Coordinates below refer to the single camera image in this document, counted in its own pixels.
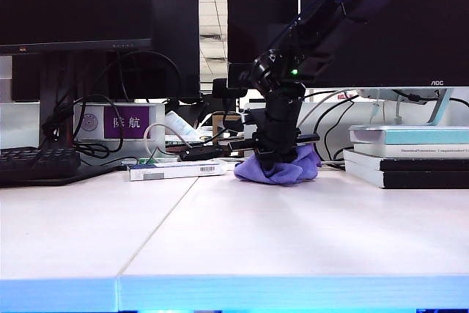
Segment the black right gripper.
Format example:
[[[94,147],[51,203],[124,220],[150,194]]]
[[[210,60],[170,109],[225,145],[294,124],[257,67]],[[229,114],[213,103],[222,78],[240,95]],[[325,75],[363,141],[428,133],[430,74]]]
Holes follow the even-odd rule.
[[[276,153],[282,154],[282,163],[292,163],[298,157],[295,147],[320,140],[317,133],[303,134],[297,127],[303,101],[301,97],[270,93],[264,108],[250,108],[243,113],[247,125],[255,125],[250,138],[229,143],[232,151],[253,150],[260,154],[260,165],[270,171],[276,162]]]

